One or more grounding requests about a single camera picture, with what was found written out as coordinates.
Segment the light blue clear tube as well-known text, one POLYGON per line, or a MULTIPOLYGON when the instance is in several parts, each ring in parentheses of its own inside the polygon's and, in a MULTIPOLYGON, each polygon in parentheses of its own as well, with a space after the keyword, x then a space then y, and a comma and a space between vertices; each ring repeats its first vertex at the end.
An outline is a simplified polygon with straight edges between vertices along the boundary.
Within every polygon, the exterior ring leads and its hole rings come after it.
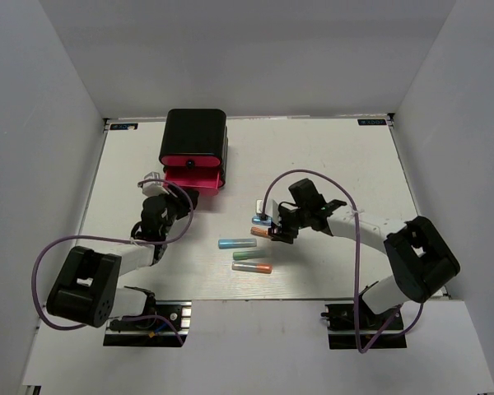
POLYGON ((217 242, 219 249, 245 249, 257 246, 257 240, 249 239, 219 239, 217 242))

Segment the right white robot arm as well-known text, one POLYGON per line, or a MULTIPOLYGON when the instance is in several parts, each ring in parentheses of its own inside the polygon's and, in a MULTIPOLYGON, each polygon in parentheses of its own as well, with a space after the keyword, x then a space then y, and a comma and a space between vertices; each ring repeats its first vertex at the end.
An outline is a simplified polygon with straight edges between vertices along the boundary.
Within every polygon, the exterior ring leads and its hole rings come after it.
POLYGON ((359 291, 355 316, 365 328, 408 301, 424 304, 460 272, 458 259, 424 216, 401 221, 366 214, 348 202, 326 200, 310 179, 295 182, 289 192, 292 202, 264 197, 256 203, 257 214, 270 223, 271 240, 292 244, 301 230, 311 229, 387 257, 391 275, 359 291))

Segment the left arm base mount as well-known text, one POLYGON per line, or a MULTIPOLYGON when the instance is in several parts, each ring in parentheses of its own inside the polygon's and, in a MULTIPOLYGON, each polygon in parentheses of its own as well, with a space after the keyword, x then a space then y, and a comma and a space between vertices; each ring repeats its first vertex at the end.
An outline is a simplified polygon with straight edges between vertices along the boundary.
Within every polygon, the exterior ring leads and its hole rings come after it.
POLYGON ((106 324, 103 346, 179 348, 189 334, 191 301, 157 301, 139 321, 111 319, 106 324))

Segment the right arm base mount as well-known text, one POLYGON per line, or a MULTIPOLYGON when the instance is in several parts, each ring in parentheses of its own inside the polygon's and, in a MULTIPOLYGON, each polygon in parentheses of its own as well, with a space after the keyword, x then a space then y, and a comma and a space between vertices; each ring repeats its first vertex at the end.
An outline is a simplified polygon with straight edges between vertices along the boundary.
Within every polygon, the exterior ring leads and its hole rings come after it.
MULTIPOLYGON (((320 317, 327 324, 330 350, 357 349, 353 310, 352 302, 325 305, 320 317)), ((359 328, 362 347, 387 323, 392 314, 394 314, 393 320, 372 344, 371 349, 393 350, 407 347, 406 337, 402 334, 404 330, 403 317, 396 308, 374 315, 368 312, 364 306, 361 306, 359 328)))

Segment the pink top drawer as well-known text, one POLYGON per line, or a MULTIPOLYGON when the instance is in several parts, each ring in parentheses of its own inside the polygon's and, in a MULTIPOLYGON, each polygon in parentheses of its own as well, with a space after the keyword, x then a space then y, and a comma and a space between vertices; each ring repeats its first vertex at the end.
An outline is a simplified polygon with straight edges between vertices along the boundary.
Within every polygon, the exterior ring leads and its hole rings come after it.
POLYGON ((215 156, 162 156, 164 166, 192 168, 215 168, 221 166, 221 159, 215 156))

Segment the blue pen refill tube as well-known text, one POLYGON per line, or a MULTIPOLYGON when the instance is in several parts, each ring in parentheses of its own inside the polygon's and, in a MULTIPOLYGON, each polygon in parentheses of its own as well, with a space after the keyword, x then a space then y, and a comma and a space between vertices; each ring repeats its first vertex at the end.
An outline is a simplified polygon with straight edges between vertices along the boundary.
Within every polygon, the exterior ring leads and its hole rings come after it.
POLYGON ((254 216, 252 218, 252 223, 254 225, 270 226, 272 224, 270 219, 263 220, 259 216, 254 216))

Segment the orange pen refill tube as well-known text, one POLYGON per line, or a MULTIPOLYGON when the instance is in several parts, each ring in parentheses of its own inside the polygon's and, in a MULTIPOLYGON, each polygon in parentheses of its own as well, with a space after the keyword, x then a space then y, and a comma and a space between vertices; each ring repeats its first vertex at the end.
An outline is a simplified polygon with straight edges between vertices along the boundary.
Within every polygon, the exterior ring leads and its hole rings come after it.
POLYGON ((266 238, 266 239, 270 238, 270 235, 269 235, 267 229, 263 229, 263 228, 259 228, 259 227, 255 227, 255 226, 253 226, 250 229, 250 234, 252 234, 256 237, 261 237, 261 238, 266 238))

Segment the pink drawer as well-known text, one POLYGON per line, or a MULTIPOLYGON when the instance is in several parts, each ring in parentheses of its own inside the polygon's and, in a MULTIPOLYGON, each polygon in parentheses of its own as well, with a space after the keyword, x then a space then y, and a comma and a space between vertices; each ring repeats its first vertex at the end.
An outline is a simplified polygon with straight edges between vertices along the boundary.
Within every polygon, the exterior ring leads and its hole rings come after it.
POLYGON ((192 168, 215 168, 221 166, 221 159, 215 156, 162 156, 164 166, 192 168))
POLYGON ((215 196, 224 185, 219 168, 165 167, 165 179, 180 187, 194 189, 203 196, 215 196))

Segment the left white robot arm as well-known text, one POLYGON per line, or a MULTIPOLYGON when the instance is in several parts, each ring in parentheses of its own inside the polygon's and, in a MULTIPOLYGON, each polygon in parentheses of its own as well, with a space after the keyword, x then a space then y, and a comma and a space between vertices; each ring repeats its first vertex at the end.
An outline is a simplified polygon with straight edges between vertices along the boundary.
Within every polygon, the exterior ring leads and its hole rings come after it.
POLYGON ((172 226, 193 216, 198 198, 199 192, 191 188, 160 190, 142 202, 140 220, 127 240, 110 241, 98 249, 73 247, 49 292, 48 314, 93 328, 126 316, 139 328, 152 326, 158 310, 147 301, 151 293, 119 288, 119 277, 158 264, 171 243, 172 226))

